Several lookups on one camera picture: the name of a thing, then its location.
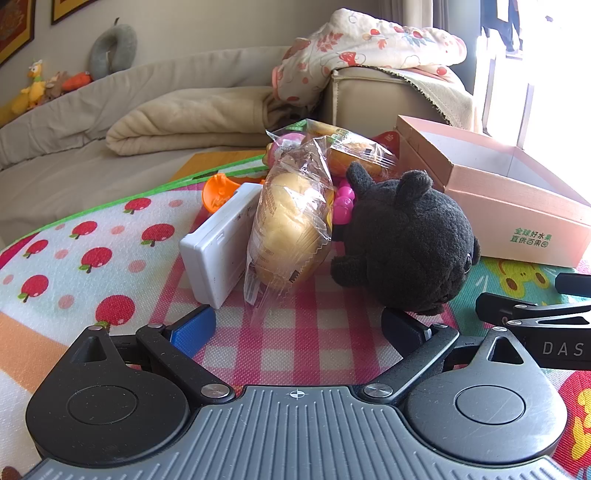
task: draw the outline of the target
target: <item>sofa armrest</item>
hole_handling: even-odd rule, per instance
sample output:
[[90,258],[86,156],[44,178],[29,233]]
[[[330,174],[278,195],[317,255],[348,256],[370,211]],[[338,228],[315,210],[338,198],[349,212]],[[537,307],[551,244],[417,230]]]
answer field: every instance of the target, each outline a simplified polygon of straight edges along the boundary
[[394,129],[398,115],[444,123],[436,107],[402,79],[379,70],[335,70],[319,108],[320,120],[371,138]]

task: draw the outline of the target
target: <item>window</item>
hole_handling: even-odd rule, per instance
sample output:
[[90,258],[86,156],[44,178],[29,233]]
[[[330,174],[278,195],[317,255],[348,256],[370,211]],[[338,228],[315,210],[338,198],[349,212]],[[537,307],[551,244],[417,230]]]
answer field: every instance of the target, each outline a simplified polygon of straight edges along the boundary
[[[517,145],[591,201],[591,51],[587,0],[518,1],[523,50],[491,30],[477,44],[483,129]],[[519,48],[514,31],[514,47]]]

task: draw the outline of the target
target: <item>black plush toy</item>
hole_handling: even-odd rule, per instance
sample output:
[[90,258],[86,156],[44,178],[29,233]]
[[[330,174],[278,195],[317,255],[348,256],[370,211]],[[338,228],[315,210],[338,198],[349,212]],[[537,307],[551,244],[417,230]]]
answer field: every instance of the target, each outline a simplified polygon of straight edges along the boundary
[[460,206],[432,189],[424,171],[374,183],[357,162],[347,170],[355,207],[345,256],[330,274],[343,287],[367,286],[387,307],[436,315],[480,259],[478,239]]

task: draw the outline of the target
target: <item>wooden table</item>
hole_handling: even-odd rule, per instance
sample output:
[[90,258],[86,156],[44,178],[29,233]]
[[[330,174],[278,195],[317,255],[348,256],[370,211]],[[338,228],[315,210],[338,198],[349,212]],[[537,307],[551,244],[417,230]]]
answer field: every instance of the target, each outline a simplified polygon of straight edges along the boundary
[[200,171],[221,167],[240,160],[246,160],[247,158],[256,157],[257,155],[263,155],[264,153],[264,148],[258,148],[255,150],[195,153],[195,155],[189,158],[185,165],[183,165],[169,181],[182,179],[183,177],[188,177],[189,175],[193,175]]

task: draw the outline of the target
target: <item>plush bear ear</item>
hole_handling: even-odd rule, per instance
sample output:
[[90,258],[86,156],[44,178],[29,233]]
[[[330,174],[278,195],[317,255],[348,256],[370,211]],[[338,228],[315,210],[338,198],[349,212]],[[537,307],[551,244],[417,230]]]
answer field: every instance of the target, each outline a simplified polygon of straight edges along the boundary
[[425,195],[433,186],[433,181],[426,171],[410,170],[398,181],[396,187],[396,202],[415,202]]
[[361,163],[356,161],[351,162],[347,168],[347,181],[358,197],[362,197],[375,184]]

